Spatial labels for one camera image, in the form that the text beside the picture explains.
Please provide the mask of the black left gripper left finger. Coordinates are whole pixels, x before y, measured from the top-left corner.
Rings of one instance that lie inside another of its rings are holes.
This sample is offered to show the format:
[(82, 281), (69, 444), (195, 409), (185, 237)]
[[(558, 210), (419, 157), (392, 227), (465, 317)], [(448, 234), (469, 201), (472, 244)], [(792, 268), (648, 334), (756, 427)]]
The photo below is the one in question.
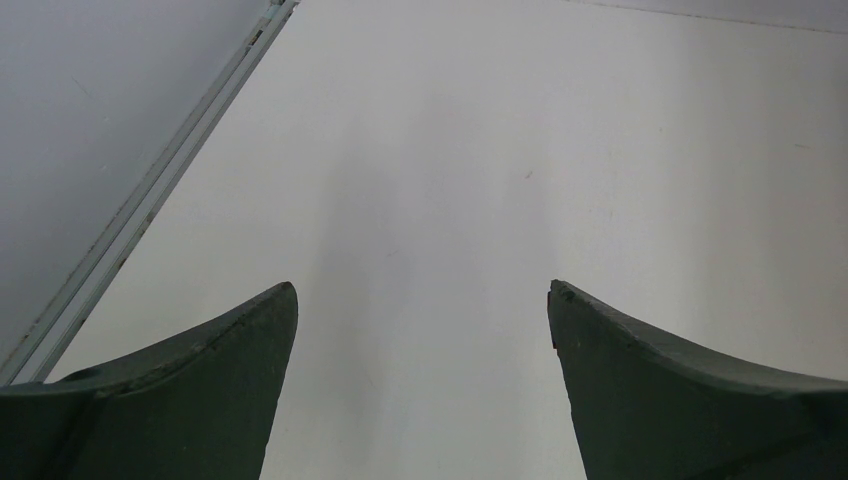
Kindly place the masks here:
[(256, 479), (298, 325), (288, 282), (131, 354), (1, 391), (5, 479)]

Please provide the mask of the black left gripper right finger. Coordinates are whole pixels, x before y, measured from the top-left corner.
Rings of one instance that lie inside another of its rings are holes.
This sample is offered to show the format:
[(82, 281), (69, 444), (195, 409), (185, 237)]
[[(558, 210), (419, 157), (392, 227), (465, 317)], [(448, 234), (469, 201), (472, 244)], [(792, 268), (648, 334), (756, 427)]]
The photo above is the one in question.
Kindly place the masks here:
[(547, 296), (590, 479), (843, 479), (847, 385), (706, 348), (555, 280)]

